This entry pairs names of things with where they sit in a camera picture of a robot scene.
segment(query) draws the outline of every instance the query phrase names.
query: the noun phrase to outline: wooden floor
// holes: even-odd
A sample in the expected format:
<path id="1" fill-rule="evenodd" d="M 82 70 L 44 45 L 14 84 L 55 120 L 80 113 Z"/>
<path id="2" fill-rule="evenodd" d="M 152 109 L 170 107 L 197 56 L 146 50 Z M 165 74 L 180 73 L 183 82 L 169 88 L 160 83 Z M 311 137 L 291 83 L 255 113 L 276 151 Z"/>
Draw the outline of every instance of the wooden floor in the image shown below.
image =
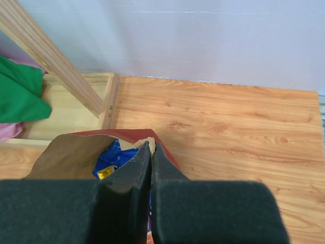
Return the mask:
<path id="1" fill-rule="evenodd" d="M 154 129 L 192 179 L 264 182 L 292 243 L 325 243 L 317 93 L 155 78 L 120 81 L 116 128 Z M 0 178 L 25 176 L 39 154 L 0 149 Z"/>

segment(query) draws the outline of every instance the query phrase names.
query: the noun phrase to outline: wooden post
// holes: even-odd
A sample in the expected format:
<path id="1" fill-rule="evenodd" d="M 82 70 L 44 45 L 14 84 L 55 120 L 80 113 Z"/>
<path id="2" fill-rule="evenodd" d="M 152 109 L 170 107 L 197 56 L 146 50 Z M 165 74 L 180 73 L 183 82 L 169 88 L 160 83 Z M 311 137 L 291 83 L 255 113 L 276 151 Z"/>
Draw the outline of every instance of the wooden post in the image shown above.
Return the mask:
<path id="1" fill-rule="evenodd" d="M 103 100 L 16 0 L 0 0 L 0 29 L 96 117 Z"/>

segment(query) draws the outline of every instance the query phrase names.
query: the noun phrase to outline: green cloth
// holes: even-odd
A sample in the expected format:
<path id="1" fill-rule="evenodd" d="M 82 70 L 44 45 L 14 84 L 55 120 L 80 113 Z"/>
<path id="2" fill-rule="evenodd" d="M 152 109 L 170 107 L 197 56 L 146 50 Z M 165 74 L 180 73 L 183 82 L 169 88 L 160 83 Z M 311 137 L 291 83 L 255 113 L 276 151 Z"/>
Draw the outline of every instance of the green cloth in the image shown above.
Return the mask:
<path id="1" fill-rule="evenodd" d="M 0 123 L 48 118 L 51 107 L 42 96 L 43 73 L 0 56 Z"/>

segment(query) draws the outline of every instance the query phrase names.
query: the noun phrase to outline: yellow label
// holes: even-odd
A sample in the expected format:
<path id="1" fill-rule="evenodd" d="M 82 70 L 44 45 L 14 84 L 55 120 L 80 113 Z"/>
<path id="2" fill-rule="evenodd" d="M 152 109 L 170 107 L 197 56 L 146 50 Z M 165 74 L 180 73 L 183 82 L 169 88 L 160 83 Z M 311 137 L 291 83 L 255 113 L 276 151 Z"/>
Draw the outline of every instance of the yellow label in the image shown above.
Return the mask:
<path id="1" fill-rule="evenodd" d="M 98 178 L 99 179 L 105 179 L 107 176 L 112 174 L 115 171 L 116 168 L 117 168 L 116 165 L 112 165 L 112 166 L 106 167 L 105 169 L 102 169 L 102 170 L 98 171 L 97 172 Z"/>

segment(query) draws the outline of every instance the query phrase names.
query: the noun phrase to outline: blue package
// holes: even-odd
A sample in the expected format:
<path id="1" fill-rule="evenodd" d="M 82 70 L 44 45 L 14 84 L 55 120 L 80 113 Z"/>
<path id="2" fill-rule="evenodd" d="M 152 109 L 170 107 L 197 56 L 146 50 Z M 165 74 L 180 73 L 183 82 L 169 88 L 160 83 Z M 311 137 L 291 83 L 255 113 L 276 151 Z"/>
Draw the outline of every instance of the blue package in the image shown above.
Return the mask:
<path id="1" fill-rule="evenodd" d="M 97 179 L 104 179 L 112 174 L 116 169 L 129 161 L 137 153 L 138 148 L 121 150 L 120 143 L 115 140 L 97 159 L 95 169 L 92 174 Z"/>

